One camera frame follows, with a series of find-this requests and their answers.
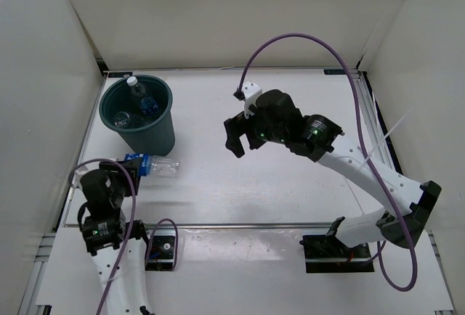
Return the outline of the clear bottle large blue label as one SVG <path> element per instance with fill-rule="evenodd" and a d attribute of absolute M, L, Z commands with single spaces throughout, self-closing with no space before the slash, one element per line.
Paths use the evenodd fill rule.
<path fill-rule="evenodd" d="M 144 153 L 126 154 L 124 160 L 141 159 L 140 176 L 175 178 L 179 173 L 179 163 L 167 157 L 159 157 Z"/>

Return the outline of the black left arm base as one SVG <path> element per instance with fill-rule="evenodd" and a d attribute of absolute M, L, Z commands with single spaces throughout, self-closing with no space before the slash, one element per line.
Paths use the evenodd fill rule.
<path fill-rule="evenodd" d="M 176 266 L 177 243 L 177 233 L 174 229 L 158 230 L 152 238 L 152 247 L 145 270 L 173 271 Z"/>

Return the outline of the clear plastic bottle white cap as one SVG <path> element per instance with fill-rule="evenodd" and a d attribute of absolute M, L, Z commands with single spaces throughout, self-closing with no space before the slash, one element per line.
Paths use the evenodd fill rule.
<path fill-rule="evenodd" d="M 132 112 L 119 111 L 113 117 L 113 125 L 121 129 L 140 128 L 144 126 L 144 119 Z"/>

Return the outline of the clear bottle small blue label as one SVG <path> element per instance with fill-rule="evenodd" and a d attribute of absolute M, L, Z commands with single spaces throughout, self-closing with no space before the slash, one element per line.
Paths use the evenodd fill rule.
<path fill-rule="evenodd" d="M 154 116 L 159 106 L 146 85 L 135 76 L 127 78 L 126 83 L 130 88 L 131 98 L 140 111 L 144 115 Z"/>

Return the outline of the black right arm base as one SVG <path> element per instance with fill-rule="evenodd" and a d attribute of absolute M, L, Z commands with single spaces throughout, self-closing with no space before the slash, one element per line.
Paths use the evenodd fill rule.
<path fill-rule="evenodd" d="M 304 248 L 307 274 L 346 274 L 374 272 L 367 243 L 346 247 L 325 235 L 304 235 L 299 241 Z"/>

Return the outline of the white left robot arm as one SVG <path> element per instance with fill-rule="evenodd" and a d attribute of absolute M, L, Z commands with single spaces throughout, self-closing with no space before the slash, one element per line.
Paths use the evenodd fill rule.
<path fill-rule="evenodd" d="M 94 170 L 77 165 L 73 175 L 85 197 L 78 228 L 102 285 L 96 312 L 151 314 L 145 256 L 153 244 L 135 218 L 141 162 L 97 158 L 95 163 Z"/>

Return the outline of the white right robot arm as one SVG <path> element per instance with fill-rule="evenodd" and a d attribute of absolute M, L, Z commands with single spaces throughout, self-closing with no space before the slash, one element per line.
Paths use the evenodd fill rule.
<path fill-rule="evenodd" d="M 416 245 L 440 195 L 438 184 L 421 184 L 377 160 L 371 168 L 340 126 L 322 115 L 302 115 L 286 93 L 274 89 L 251 97 L 242 112 L 224 122 L 226 148 L 236 157 L 245 154 L 242 135 L 253 150 L 267 142 L 283 144 L 295 155 L 341 174 L 381 204 L 372 213 L 336 219 L 326 235 L 330 254 L 342 257 L 365 242 Z"/>

